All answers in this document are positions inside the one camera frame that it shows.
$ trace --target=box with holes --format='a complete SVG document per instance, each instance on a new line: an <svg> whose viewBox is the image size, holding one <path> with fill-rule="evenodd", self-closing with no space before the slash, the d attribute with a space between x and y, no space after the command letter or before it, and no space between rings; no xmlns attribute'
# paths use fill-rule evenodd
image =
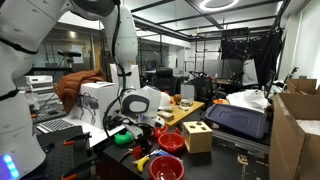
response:
<svg viewBox="0 0 320 180"><path fill-rule="evenodd" d="M204 122L184 122L183 137L189 153L211 151L212 130Z"/></svg>

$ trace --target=cardboard box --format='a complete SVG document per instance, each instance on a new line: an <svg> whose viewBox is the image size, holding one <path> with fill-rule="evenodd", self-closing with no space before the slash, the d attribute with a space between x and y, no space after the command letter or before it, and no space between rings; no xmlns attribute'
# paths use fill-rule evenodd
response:
<svg viewBox="0 0 320 180"><path fill-rule="evenodd" d="M317 79L288 79L287 91L294 94L320 95L320 86L316 89Z"/></svg>
<svg viewBox="0 0 320 180"><path fill-rule="evenodd" d="M269 154L270 179L319 179L320 136L296 120L320 120L320 96L280 93L274 98Z"/></svg>
<svg viewBox="0 0 320 180"><path fill-rule="evenodd" d="M99 129L103 129L103 116L109 104L118 96L118 84L99 82L81 85L80 95L74 105L73 116L81 119ZM110 114L120 109L116 102L110 110Z"/></svg>
<svg viewBox="0 0 320 180"><path fill-rule="evenodd" d="M212 130L204 122L184 122L183 137L189 153L211 151Z"/></svg>

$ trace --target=wooden block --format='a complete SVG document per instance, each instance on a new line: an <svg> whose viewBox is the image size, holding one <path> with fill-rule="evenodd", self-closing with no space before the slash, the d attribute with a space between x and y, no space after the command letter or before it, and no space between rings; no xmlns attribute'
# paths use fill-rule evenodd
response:
<svg viewBox="0 0 320 180"><path fill-rule="evenodd" d="M166 121L171 121L174 118L174 115L172 113L166 111L159 111L158 116L162 117Z"/></svg>
<svg viewBox="0 0 320 180"><path fill-rule="evenodd" d="M204 122L184 122L183 137L189 153L211 151L212 130Z"/></svg>

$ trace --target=blue light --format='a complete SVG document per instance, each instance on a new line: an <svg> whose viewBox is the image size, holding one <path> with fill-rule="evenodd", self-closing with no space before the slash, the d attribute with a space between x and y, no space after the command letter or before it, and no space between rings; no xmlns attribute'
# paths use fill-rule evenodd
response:
<svg viewBox="0 0 320 180"><path fill-rule="evenodd" d="M8 167L9 170L14 170L14 169L16 169L16 166L15 166L13 163L7 164L7 167Z"/></svg>
<svg viewBox="0 0 320 180"><path fill-rule="evenodd" d="M0 160L3 160L2 162L0 161L0 165L6 167L4 170L4 174L1 176L1 178L5 178L5 179L17 179L19 178L20 174L11 158L10 155L3 155L2 158L0 156Z"/></svg>
<svg viewBox="0 0 320 180"><path fill-rule="evenodd" d="M16 169L14 171L10 171L10 173L11 173L11 176L15 179L19 177L19 173Z"/></svg>
<svg viewBox="0 0 320 180"><path fill-rule="evenodd" d="M3 156L3 160L4 162L6 162L7 164L12 162L12 158L9 155L4 155Z"/></svg>

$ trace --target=orange cloth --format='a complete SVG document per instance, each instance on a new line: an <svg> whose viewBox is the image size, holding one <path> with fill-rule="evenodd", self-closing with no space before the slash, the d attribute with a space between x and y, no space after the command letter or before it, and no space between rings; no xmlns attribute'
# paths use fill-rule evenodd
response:
<svg viewBox="0 0 320 180"><path fill-rule="evenodd" d="M64 110L69 113L77 101L81 84L106 81L101 70L80 71L63 76L55 88L55 92L63 102Z"/></svg>

